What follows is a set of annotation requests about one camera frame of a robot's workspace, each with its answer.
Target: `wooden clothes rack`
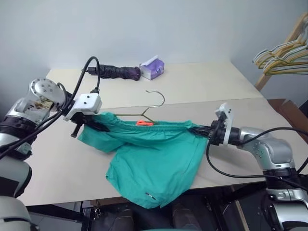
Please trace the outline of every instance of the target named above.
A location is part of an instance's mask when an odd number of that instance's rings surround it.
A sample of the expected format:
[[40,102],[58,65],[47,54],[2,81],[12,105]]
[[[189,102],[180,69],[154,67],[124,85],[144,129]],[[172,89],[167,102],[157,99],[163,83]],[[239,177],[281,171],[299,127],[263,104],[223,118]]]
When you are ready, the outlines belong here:
[[[301,17],[295,24],[292,32],[288,35],[284,43],[291,42],[298,38],[298,36],[303,32],[304,23],[307,17],[308,17],[308,12],[301,15]],[[265,84],[269,81],[270,77],[272,77],[272,75],[266,75],[263,73],[255,84],[256,89],[258,91],[261,91],[262,88],[265,86]]]

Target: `purple tissue box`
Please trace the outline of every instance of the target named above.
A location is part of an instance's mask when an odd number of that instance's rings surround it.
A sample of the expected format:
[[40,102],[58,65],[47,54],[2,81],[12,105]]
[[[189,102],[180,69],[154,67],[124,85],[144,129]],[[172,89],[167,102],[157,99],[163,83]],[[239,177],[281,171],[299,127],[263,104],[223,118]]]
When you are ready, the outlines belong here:
[[149,80],[156,78],[164,72],[165,63],[154,56],[152,59],[140,64],[141,75]]

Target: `white wall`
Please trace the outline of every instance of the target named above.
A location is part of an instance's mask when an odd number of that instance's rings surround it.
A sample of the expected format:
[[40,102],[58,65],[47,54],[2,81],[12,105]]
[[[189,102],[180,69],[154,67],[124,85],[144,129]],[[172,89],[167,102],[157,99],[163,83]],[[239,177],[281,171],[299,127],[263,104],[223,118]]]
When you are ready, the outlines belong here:
[[[50,68],[81,68],[91,55],[106,64],[154,54],[167,63],[231,60],[255,83],[255,54],[283,42],[304,11],[307,0],[2,0],[0,112],[30,80]],[[307,76],[279,78],[266,97],[298,105],[308,98]]]

